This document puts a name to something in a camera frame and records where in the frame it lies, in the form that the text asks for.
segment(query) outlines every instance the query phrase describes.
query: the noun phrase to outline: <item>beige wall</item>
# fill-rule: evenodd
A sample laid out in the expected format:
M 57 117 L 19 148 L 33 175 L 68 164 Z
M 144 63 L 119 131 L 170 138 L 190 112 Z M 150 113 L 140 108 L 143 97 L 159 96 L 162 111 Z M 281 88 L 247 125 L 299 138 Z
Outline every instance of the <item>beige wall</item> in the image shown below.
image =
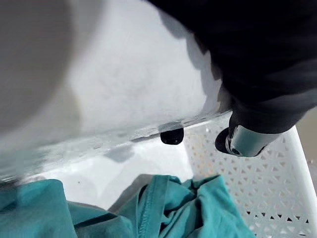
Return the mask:
M 305 117 L 297 123 L 297 130 L 301 138 L 307 161 L 317 163 L 317 109 L 308 112 Z

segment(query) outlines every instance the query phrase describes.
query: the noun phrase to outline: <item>teal towel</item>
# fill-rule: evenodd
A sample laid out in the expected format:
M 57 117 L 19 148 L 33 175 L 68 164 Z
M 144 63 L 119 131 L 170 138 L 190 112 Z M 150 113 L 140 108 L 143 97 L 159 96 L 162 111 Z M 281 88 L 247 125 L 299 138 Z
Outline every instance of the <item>teal towel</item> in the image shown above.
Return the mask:
M 154 176 L 115 215 L 67 202 L 62 183 L 0 190 L 0 238 L 255 238 L 221 176 Z

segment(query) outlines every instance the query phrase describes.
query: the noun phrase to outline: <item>white plastic basket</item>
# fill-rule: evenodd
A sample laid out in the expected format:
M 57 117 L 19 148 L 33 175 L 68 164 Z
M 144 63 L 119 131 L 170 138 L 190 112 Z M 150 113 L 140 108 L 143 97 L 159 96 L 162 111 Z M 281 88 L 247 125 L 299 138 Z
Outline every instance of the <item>white plastic basket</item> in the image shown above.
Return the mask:
M 187 128 L 178 146 L 164 145 L 158 137 L 129 142 L 42 176 L 60 179 L 68 200 L 115 211 L 149 181 L 144 174 L 181 180 L 222 174 L 258 238 L 317 237 L 317 198 L 296 128 L 257 158 L 238 158 L 214 146 L 229 116 Z

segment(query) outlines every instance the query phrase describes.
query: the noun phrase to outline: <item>black sleeve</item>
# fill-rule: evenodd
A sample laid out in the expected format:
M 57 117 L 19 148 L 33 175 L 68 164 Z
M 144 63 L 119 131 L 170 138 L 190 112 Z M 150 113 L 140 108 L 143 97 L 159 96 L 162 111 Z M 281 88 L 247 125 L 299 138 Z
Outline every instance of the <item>black sleeve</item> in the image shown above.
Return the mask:
M 208 47 L 232 121 L 281 133 L 317 105 L 316 0 L 150 0 Z

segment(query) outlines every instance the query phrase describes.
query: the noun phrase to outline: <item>black jacket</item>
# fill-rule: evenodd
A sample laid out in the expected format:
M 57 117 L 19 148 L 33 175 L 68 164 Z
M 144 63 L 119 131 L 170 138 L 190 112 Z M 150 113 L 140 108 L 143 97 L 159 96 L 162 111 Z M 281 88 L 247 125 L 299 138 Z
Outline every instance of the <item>black jacket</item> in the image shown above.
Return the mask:
M 317 105 L 316 0 L 150 0 L 208 47 L 233 123 L 281 133 Z

